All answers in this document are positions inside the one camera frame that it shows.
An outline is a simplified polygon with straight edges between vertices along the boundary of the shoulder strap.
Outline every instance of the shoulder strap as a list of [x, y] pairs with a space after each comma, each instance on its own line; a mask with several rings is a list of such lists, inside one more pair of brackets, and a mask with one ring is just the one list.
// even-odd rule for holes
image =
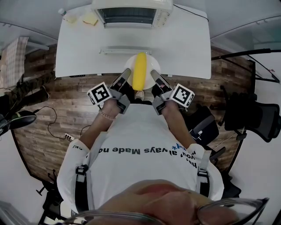
[[210, 192], [210, 180], [207, 171], [211, 151], [205, 151], [197, 172], [196, 192], [206, 197]]
[[97, 137], [90, 153], [86, 156], [83, 161], [83, 165], [76, 168], [76, 183], [75, 183], [75, 205], [78, 213], [93, 209], [94, 202], [93, 197], [87, 194], [87, 186], [91, 183], [91, 180], [88, 178], [87, 181], [87, 171], [91, 168], [92, 164], [98, 156], [98, 152], [102, 146], [102, 143], [105, 141], [107, 132], [101, 132]]

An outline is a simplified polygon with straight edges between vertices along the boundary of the plastic bottle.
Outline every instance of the plastic bottle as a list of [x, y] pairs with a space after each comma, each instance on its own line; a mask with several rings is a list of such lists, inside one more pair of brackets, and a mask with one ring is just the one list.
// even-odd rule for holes
[[69, 23], [75, 23], [77, 16], [71, 13], [66, 12], [63, 8], [59, 9], [58, 13], [63, 16], [63, 19]]

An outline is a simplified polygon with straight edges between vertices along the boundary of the eyeglass frame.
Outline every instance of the eyeglass frame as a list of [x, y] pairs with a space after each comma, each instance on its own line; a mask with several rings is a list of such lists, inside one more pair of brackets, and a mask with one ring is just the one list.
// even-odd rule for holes
[[[252, 213], [250, 213], [248, 216], [245, 218], [241, 219], [240, 221], [233, 223], [231, 225], [243, 225], [250, 221], [254, 216], [257, 215], [255, 221], [253, 222], [253, 225], [258, 221], [259, 217], [261, 216], [269, 198], [264, 198], [264, 199], [240, 199], [240, 198], [228, 198], [228, 199], [222, 199], [218, 201], [213, 201], [211, 203], [208, 203], [206, 205], [203, 205], [197, 209], [196, 215], [197, 215], [197, 220], [199, 221], [198, 225], [202, 225], [202, 222], [200, 221], [198, 217], [198, 212], [202, 209], [213, 207], [213, 206], [221, 206], [224, 204], [247, 204], [253, 207], [256, 207], [256, 210], [254, 210]], [[67, 225], [67, 224], [73, 224], [74, 220], [78, 217], [88, 217], [88, 216], [104, 216], [108, 218], [123, 218], [123, 219], [146, 219], [151, 222], [157, 222], [159, 225], [166, 225], [163, 221], [161, 221], [158, 218], [142, 214], [142, 213], [135, 213], [135, 212], [107, 212], [107, 211], [99, 211], [99, 210], [89, 210], [82, 212], [80, 214], [77, 214], [73, 217], [70, 217], [64, 221], [64, 223], [56, 223], [55, 225]]]

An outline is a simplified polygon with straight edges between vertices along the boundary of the oven window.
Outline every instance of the oven window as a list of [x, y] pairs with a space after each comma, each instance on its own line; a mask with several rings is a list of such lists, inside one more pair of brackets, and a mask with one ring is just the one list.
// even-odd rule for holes
[[152, 24], [156, 9], [148, 8], [107, 8], [99, 9], [105, 23], [147, 23]]

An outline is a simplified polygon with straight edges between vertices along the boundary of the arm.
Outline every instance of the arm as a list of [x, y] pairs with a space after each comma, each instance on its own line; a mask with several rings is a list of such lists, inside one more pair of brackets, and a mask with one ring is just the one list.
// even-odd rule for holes
[[166, 107], [162, 110], [162, 115], [167, 121], [172, 134], [186, 149], [188, 149], [191, 144], [196, 144], [196, 141], [193, 139], [185, 125], [184, 118], [181, 115], [176, 102], [166, 101]]
[[[109, 99], [104, 102], [102, 112], [111, 118], [115, 118], [120, 113], [120, 108], [117, 106], [116, 100]], [[107, 131], [111, 126], [112, 122], [112, 120], [105, 118], [99, 113], [93, 121], [92, 125], [80, 137], [79, 140], [83, 142], [89, 149], [91, 149], [99, 134], [103, 131]]]

